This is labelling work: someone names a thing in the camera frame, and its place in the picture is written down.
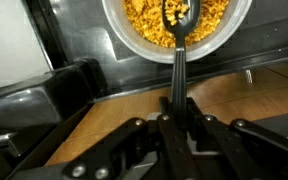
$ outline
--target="wooden floor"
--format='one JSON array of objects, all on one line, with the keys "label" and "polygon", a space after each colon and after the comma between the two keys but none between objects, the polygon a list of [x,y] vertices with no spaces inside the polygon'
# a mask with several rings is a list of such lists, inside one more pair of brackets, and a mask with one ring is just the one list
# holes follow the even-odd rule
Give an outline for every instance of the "wooden floor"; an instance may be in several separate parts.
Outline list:
[{"label": "wooden floor", "polygon": [[[288,113],[288,63],[256,69],[253,75],[253,84],[247,83],[244,73],[191,84],[188,96],[203,113],[225,123],[235,118],[256,120]],[[131,117],[146,119],[159,111],[159,97],[169,95],[170,89],[164,88],[96,103],[46,165],[74,159]]]}]

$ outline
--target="wooden surface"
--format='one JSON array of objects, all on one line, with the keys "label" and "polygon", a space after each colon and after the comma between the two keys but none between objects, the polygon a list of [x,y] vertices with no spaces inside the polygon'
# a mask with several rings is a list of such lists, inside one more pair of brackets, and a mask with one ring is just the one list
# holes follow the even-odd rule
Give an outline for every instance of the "wooden surface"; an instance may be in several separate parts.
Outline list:
[{"label": "wooden surface", "polygon": [[[253,75],[253,84],[246,82],[244,73],[194,83],[188,86],[188,96],[204,113],[225,123],[288,113],[288,64],[257,69]],[[95,104],[46,165],[74,159],[131,117],[145,119],[158,112],[159,97],[169,95],[170,89],[163,88]]]}]

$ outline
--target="spoon handle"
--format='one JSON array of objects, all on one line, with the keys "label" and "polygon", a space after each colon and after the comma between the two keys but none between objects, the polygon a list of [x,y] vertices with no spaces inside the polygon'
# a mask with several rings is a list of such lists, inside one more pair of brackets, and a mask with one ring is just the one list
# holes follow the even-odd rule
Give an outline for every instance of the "spoon handle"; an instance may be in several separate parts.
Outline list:
[{"label": "spoon handle", "polygon": [[172,79],[172,108],[174,120],[180,129],[186,126],[186,52],[176,48]]}]

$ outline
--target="black spoon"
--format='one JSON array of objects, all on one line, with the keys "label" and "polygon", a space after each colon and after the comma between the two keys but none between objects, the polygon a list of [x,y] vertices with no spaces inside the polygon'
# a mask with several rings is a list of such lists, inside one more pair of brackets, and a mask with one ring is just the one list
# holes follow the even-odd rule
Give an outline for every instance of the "black spoon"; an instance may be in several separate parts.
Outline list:
[{"label": "black spoon", "polygon": [[174,120],[180,129],[186,126],[186,50],[185,37],[197,26],[201,0],[184,0],[184,4],[189,6],[189,10],[183,18],[177,19],[177,24],[172,26],[167,20],[165,13],[165,1],[162,4],[162,19],[165,28],[174,35],[176,39],[175,59],[173,65],[172,78],[172,109]]}]

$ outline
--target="bowl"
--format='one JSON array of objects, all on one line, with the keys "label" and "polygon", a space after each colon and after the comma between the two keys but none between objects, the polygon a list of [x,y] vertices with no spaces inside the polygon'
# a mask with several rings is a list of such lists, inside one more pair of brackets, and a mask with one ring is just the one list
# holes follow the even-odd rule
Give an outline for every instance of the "bowl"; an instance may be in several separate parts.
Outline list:
[{"label": "bowl", "polygon": [[[136,54],[159,63],[172,64],[174,48],[165,48],[144,39],[133,29],[123,8],[123,0],[102,0],[106,17],[120,40]],[[224,44],[244,20],[252,0],[230,0],[216,30],[186,48],[187,62],[200,59]]]}]

